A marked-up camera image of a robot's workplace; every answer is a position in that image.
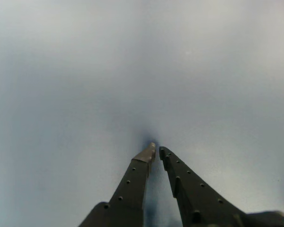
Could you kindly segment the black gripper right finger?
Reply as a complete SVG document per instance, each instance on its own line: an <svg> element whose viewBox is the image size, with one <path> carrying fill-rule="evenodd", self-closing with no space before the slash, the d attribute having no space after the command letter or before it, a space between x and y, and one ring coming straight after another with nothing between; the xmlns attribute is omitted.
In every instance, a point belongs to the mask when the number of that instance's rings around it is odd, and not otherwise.
<svg viewBox="0 0 284 227"><path fill-rule="evenodd" d="M183 226L244 226L241 210L224 199L171 150L160 147L159 152Z"/></svg>

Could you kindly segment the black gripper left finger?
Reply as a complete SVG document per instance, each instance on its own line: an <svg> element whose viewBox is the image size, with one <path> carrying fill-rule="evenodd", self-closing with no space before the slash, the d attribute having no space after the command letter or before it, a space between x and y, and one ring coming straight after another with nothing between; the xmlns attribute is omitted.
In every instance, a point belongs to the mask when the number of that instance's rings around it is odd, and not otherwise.
<svg viewBox="0 0 284 227"><path fill-rule="evenodd" d="M81 227L142 227L144 201L156 145L151 142L132 158L120 184L108 202L98 203Z"/></svg>

